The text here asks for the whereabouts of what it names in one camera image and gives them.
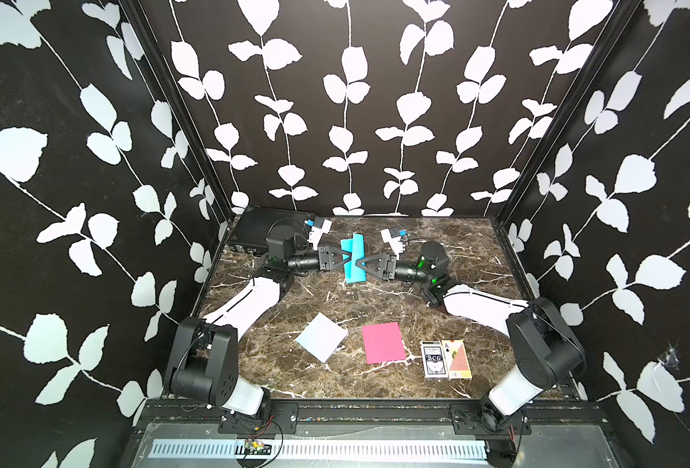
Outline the blue square paper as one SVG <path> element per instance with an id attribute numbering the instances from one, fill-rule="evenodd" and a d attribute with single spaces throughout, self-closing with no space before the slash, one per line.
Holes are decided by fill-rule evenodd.
<path id="1" fill-rule="evenodd" d="M 355 233 L 351 238 L 340 241 L 340 249 L 346 253 L 348 261 L 344 264 L 345 282 L 347 284 L 363 283 L 366 272 L 358 266 L 358 261 L 365 258 L 365 242 L 362 234 Z"/>

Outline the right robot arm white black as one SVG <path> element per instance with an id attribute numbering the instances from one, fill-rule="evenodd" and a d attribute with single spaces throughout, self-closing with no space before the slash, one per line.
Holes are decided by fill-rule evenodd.
<path id="1" fill-rule="evenodd" d="M 514 364 L 479 403 L 479 415 L 489 422 L 499 425 L 518 415 L 586 368 L 584 346 L 551 300 L 512 300 L 459 282 L 449 274 L 449 255 L 438 242 L 424 243 L 414 261 L 380 253 L 359 259 L 356 266 L 382 281 L 416 283 L 428 306 L 508 339 Z"/>

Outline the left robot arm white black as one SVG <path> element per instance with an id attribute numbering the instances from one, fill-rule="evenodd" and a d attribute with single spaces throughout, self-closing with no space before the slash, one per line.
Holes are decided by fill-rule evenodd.
<path id="1" fill-rule="evenodd" d="M 169 394 L 256 419 L 270 415 L 270 391 L 239 374 L 239 340 L 280 302 L 296 276 L 336 271 L 351 259 L 339 248 L 319 245 L 331 226 L 326 218 L 308 220 L 301 228 L 272 225 L 267 253 L 245 288 L 219 309 L 179 324 L 163 379 Z"/>

